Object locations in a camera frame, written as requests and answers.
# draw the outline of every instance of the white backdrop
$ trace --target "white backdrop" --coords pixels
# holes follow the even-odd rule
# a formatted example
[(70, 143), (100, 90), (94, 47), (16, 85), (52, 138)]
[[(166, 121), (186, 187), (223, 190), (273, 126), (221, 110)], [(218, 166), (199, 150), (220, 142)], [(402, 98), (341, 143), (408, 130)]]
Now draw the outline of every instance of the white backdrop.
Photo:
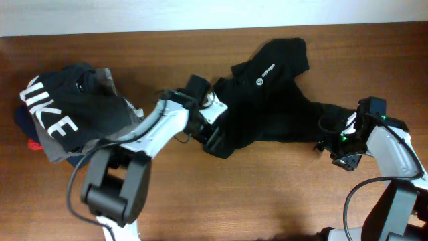
[(428, 20), (428, 0), (0, 0), (0, 36)]

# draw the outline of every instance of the red cloth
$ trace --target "red cloth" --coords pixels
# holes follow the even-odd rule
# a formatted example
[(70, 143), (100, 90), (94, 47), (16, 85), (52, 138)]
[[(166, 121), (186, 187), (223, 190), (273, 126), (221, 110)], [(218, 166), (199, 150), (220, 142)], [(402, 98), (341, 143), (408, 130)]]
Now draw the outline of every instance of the red cloth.
[(28, 148), (33, 151), (43, 150), (43, 146), (36, 143), (33, 139), (28, 139)]

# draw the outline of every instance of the gray cloth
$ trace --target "gray cloth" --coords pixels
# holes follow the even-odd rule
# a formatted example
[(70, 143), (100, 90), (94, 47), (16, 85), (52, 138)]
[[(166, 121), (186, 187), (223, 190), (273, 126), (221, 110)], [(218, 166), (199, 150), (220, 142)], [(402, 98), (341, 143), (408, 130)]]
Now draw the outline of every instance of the gray cloth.
[[(115, 95), (123, 97), (119, 93), (119, 91), (117, 91), (117, 89), (114, 85), (112, 74), (108, 68), (96, 69), (96, 78), (100, 84), (107, 87)], [(138, 110), (135, 109), (135, 107), (127, 99), (125, 99), (125, 100), (128, 103), (128, 106), (133, 110), (132, 114), (130, 115), (131, 125), (128, 125), (128, 126), (124, 127), (123, 129), (121, 129), (120, 131), (106, 137), (106, 139), (114, 141), (114, 140), (118, 139), (119, 137), (129, 133), (133, 128), (135, 128), (142, 121), (142, 118), (143, 118), (142, 109), (138, 109)], [(57, 163), (59, 161), (67, 159), (70, 156), (84, 155), (90, 149), (94, 148), (96, 143), (99, 141), (98, 139), (88, 141), (83, 146), (82, 152), (80, 152), (80, 153), (73, 153), (73, 152), (67, 152), (66, 153), (64, 151), (64, 149), (62, 148), (62, 146), (54, 138), (49, 136), (47, 131), (39, 124), (39, 122), (36, 120), (36, 118), (33, 115), (31, 115), (31, 117), (33, 118), (33, 122), (35, 124), (35, 129), (36, 129), (37, 134), (38, 134), (39, 139), (40, 139), (40, 144), (43, 146), (43, 150), (45, 151), (45, 154), (47, 155), (47, 158), (50, 160), (51, 163)]]

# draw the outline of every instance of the pile of clothes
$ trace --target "pile of clothes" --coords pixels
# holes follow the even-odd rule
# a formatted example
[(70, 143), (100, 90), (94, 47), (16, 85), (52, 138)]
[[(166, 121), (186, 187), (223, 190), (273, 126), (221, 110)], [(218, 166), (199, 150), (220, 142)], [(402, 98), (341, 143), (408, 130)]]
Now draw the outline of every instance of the pile of clothes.
[[(223, 137), (209, 152), (217, 157), (228, 158), (254, 141), (319, 141), (322, 116), (328, 117), (323, 126), (337, 130), (354, 112), (304, 97), (294, 82), (309, 70), (306, 43), (300, 38), (274, 39), (231, 70), (232, 79), (220, 78), (213, 86), (228, 106), (213, 123)], [(117, 91), (109, 69), (87, 63), (40, 74), (20, 97), (25, 104), (16, 111), (15, 122), (30, 138), (29, 146), (43, 149), (52, 163), (68, 159), (75, 165), (99, 139), (116, 140), (142, 120), (142, 110)]]

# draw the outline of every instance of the table surface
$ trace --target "table surface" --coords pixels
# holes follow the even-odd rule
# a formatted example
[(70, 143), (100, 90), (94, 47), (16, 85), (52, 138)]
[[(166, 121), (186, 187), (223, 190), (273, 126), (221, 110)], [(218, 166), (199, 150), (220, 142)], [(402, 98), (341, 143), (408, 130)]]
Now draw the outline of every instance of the table surface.
[[(30, 151), (13, 123), (19, 91), (41, 72), (89, 62), (109, 67), (118, 89), (151, 112), (151, 94), (184, 86), (191, 74), (214, 82), (266, 41), (301, 37), (310, 70), (296, 78), (312, 101), (356, 108), (361, 98), (387, 100), (387, 115), (404, 120), (428, 166), (428, 24), (325, 25), (211, 31), (107, 33), (0, 38), (0, 240), (103, 240), (101, 228), (66, 209), (72, 167)], [(154, 160), (147, 203), (138, 218), (145, 240), (255, 240), (342, 227), (348, 192), (379, 176), (363, 157), (354, 172), (331, 164), (314, 143), (256, 142), (218, 159), (198, 142), (171, 140)], [(80, 213), (79, 172), (73, 202)], [(350, 227), (361, 226), (385, 186), (352, 199)]]

